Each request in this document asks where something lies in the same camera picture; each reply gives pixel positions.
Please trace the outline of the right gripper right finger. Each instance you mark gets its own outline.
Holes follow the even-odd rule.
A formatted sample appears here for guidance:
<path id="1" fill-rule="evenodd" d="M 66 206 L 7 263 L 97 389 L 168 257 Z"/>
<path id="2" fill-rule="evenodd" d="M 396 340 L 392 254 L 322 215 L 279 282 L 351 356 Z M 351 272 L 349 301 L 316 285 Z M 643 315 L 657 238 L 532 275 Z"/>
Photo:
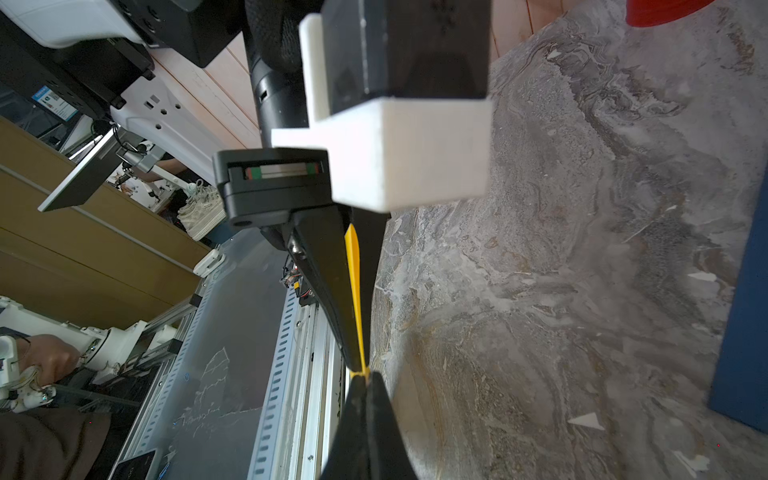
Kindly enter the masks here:
<path id="1" fill-rule="evenodd" d="M 371 479 L 417 479 L 382 375 L 370 374 L 365 393 L 365 446 Z"/>

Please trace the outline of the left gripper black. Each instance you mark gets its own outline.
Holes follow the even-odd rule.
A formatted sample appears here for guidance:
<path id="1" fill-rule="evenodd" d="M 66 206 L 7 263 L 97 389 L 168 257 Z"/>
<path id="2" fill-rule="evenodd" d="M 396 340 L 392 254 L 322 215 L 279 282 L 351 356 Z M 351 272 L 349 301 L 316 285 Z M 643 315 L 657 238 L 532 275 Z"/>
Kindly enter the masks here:
<path id="1" fill-rule="evenodd" d="M 285 246 L 293 222 L 291 241 L 298 249 L 294 260 L 323 308 L 346 368 L 362 371 L 343 221 L 338 208 L 329 206 L 327 152 L 298 148 L 223 150 L 213 156 L 213 166 L 215 185 L 233 229 L 255 228 L 271 245 Z M 352 208 L 362 300 L 373 297 L 390 218 L 389 213 Z"/>

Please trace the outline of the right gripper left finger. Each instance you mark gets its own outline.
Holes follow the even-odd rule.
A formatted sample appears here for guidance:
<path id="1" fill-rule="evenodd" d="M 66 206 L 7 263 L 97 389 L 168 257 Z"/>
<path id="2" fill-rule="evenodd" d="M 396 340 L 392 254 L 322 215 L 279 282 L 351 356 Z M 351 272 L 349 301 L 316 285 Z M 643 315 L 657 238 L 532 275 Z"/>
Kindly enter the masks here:
<path id="1" fill-rule="evenodd" d="M 320 478 L 367 479 L 368 459 L 365 431 L 366 381 L 353 377 Z"/>

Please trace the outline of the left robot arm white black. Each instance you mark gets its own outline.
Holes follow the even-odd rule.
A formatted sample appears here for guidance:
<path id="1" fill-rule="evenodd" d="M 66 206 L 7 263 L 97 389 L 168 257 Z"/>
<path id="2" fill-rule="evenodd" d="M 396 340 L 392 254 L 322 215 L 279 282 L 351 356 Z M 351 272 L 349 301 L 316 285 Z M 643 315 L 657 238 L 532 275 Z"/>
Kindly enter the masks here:
<path id="1" fill-rule="evenodd" d="M 201 128 L 156 118 L 154 139 L 189 160 L 210 156 L 230 224 L 257 228 L 287 251 L 325 308 L 347 367 L 367 367 L 373 285 L 387 215 L 354 206 L 335 181 L 329 146 L 275 148 L 276 129 L 309 123 L 309 63 L 299 25 L 321 18 L 332 119 L 393 105 L 407 94 L 391 74 L 392 1 L 5 1 L 2 79 L 29 93 L 49 87 L 97 118 L 153 107 L 128 90 L 154 78 L 148 47 L 207 66 L 237 35 L 248 56 L 263 147 L 238 154 Z"/>

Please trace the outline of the yellow paper document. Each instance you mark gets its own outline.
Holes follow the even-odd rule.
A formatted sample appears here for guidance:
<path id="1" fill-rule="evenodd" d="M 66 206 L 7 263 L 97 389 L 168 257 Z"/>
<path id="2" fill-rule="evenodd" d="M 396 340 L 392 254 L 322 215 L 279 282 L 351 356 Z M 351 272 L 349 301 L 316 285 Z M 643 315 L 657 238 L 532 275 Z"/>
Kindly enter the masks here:
<path id="1" fill-rule="evenodd" d="M 364 346 L 364 332 L 362 324 L 359 240 L 353 224 L 348 226 L 344 235 L 344 241 L 347 255 L 349 282 L 353 300 L 355 327 L 358 341 L 358 353 L 361 363 L 361 368 L 358 371 L 353 372 L 351 376 L 362 377 L 366 382 L 369 382 L 370 368 L 365 356 L 366 349 Z"/>

